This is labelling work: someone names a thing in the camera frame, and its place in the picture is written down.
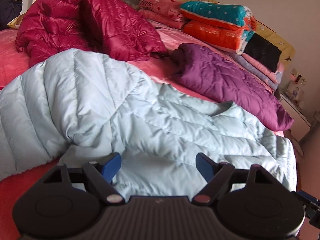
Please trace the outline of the light blue down jacket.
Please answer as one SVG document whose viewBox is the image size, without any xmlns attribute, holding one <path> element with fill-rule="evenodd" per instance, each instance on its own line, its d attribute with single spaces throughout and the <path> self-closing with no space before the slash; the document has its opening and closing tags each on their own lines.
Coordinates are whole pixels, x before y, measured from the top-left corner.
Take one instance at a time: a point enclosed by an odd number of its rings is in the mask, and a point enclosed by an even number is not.
<svg viewBox="0 0 320 240">
<path fill-rule="evenodd" d="M 285 188 L 297 185 L 289 139 L 234 102 L 213 103 L 155 83 L 105 54 L 69 49 L 1 90 L 1 178 L 59 159 L 68 167 L 117 152 L 113 178 L 124 197 L 189 196 L 205 185 L 195 158 L 264 167 Z"/>
</svg>

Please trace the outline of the purple down jacket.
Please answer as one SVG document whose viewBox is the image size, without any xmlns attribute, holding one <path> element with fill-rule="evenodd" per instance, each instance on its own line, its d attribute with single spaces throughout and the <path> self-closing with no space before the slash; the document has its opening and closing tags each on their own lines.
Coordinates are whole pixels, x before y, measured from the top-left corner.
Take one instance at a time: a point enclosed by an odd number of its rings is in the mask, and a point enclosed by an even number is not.
<svg viewBox="0 0 320 240">
<path fill-rule="evenodd" d="M 174 80 L 216 102 L 233 101 L 273 131 L 291 128 L 294 119 L 253 75 L 208 47 L 182 43 L 170 53 L 178 67 Z"/>
</svg>

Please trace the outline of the white bedside nightstand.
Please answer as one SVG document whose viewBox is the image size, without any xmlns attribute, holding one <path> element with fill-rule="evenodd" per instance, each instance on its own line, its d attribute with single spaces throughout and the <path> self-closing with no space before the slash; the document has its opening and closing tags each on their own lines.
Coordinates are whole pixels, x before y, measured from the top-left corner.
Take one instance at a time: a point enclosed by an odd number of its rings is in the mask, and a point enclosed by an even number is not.
<svg viewBox="0 0 320 240">
<path fill-rule="evenodd" d="M 301 113 L 299 108 L 294 103 L 292 103 L 285 94 L 279 93 L 278 99 L 287 113 L 289 113 L 289 115 L 294 119 L 294 123 L 290 128 L 291 135 L 297 141 L 301 141 L 310 131 L 310 122 Z"/>
</svg>

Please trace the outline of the pink lavender folded blankets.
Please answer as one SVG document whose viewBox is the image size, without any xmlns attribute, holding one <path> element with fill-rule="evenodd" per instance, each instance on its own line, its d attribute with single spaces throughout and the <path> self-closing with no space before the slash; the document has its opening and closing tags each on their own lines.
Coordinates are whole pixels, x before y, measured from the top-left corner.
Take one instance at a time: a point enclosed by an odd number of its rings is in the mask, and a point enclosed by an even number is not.
<svg viewBox="0 0 320 240">
<path fill-rule="evenodd" d="M 243 66 L 247 71 L 258 77 L 261 81 L 268 85 L 268 87 L 273 90 L 277 90 L 285 70 L 285 67 L 281 62 L 278 62 L 276 71 L 272 72 L 262 63 L 247 54 L 238 55 L 233 52 L 226 52 L 226 54 L 238 64 Z"/>
</svg>

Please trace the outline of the framed child photo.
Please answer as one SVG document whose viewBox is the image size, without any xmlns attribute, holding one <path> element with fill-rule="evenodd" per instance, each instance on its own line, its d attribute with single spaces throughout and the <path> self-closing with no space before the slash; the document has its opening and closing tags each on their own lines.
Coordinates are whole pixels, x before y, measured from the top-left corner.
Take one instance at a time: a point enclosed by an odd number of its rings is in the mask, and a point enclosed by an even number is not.
<svg viewBox="0 0 320 240">
<path fill-rule="evenodd" d="M 291 101 L 295 102 L 296 104 L 300 104 L 304 98 L 304 90 L 300 87 L 299 84 L 295 82 L 290 82 L 287 87 L 287 94 Z"/>
</svg>

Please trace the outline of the black cushion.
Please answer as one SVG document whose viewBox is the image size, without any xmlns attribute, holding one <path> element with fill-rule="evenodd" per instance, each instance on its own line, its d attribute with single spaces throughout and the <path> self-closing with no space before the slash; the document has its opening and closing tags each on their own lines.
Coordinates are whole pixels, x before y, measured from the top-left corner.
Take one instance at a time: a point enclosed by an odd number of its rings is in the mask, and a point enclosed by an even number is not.
<svg viewBox="0 0 320 240">
<path fill-rule="evenodd" d="M 281 50 L 262 36 L 254 33 L 244 49 L 244 54 L 249 55 L 275 73 Z"/>
</svg>

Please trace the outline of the pink bed with blanket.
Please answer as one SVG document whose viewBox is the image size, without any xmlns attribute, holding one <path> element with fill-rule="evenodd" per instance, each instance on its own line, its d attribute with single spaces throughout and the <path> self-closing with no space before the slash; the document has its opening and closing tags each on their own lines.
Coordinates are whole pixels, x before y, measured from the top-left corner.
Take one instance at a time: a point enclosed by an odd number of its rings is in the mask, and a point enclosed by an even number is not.
<svg viewBox="0 0 320 240">
<path fill-rule="evenodd" d="M 166 27 L 157 22 L 151 23 L 159 33 L 161 40 L 168 50 L 175 50 L 182 43 L 195 43 L 207 46 L 228 61 L 233 62 L 240 69 L 243 66 L 234 61 L 223 51 L 219 51 L 205 43 L 182 33 L 181 31 Z M 16 50 L 15 40 L 17 30 L 7 29 L 1 31 L 1 88 L 4 88 L 14 78 L 29 69 L 29 56 Z M 160 83 L 170 83 L 179 91 L 204 100 L 207 97 L 197 94 L 182 85 L 172 81 L 171 77 L 178 72 L 178 67 L 169 58 L 150 58 L 148 61 L 130 61 L 130 64 L 140 68 L 153 80 Z M 16 226 L 12 219 L 12 209 L 15 202 L 24 194 L 38 179 L 57 164 L 57 160 L 27 170 L 21 174 L 10 176 L 1 181 L 1 239 L 18 239 Z"/>
</svg>

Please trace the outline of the teal orange folded quilt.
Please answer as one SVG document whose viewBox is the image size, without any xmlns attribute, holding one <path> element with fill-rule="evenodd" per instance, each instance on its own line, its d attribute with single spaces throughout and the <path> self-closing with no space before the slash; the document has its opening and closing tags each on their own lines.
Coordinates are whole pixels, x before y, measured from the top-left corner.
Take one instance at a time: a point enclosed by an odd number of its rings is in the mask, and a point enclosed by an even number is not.
<svg viewBox="0 0 320 240">
<path fill-rule="evenodd" d="M 224 51 L 242 54 L 257 29 L 249 7 L 204 1 L 180 6 L 189 22 L 183 32 Z"/>
</svg>

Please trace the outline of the crimson red down jacket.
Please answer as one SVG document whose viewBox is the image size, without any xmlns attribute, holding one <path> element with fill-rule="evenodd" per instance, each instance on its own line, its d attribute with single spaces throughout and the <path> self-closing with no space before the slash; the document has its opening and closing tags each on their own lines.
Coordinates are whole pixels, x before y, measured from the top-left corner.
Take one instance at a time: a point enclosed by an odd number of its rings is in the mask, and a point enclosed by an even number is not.
<svg viewBox="0 0 320 240">
<path fill-rule="evenodd" d="M 167 56 L 159 33 L 121 0 L 36 0 L 16 36 L 16 49 L 33 66 L 76 48 L 119 61 L 147 61 Z"/>
</svg>

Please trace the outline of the pink folded quilt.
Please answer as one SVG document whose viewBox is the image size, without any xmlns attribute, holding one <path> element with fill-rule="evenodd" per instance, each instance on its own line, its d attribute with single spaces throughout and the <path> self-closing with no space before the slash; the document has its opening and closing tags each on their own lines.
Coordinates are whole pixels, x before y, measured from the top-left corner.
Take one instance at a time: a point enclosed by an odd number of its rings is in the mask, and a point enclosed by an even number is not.
<svg viewBox="0 0 320 240">
<path fill-rule="evenodd" d="M 141 0 L 139 13 L 152 20 L 175 29 L 182 29 L 188 20 L 183 16 L 178 0 Z"/>
</svg>

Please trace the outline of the yellow patterned pillow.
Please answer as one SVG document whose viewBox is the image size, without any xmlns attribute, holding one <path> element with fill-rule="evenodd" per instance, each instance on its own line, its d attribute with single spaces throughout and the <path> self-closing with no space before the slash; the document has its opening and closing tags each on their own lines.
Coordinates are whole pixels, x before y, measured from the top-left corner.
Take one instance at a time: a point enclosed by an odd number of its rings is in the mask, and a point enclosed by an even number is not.
<svg viewBox="0 0 320 240">
<path fill-rule="evenodd" d="M 10 21 L 7 26 L 11 29 L 19 29 L 21 23 L 22 23 L 22 20 L 24 18 L 25 14 L 22 14 L 16 18 L 14 18 L 12 21 Z"/>
</svg>

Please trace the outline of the person in black cap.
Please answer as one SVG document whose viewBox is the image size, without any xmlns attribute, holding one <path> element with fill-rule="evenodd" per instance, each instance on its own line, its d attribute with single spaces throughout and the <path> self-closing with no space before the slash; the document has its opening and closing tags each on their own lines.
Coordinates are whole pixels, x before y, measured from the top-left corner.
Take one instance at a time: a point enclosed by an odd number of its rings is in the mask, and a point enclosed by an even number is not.
<svg viewBox="0 0 320 240">
<path fill-rule="evenodd" d="M 8 28 L 8 23 L 20 16 L 22 0 L 0 0 L 1 31 Z"/>
</svg>

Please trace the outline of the wall power sockets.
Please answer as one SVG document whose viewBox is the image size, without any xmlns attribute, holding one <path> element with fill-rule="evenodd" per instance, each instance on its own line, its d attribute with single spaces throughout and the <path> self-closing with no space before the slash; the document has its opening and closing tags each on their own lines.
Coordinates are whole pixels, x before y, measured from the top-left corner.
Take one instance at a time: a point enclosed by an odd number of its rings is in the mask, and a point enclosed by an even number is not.
<svg viewBox="0 0 320 240">
<path fill-rule="evenodd" d="M 293 76 L 293 82 L 295 84 L 300 84 L 303 86 L 306 84 L 305 77 L 302 74 L 300 74 L 300 72 L 298 72 L 295 68 L 292 68 L 290 73 Z"/>
</svg>

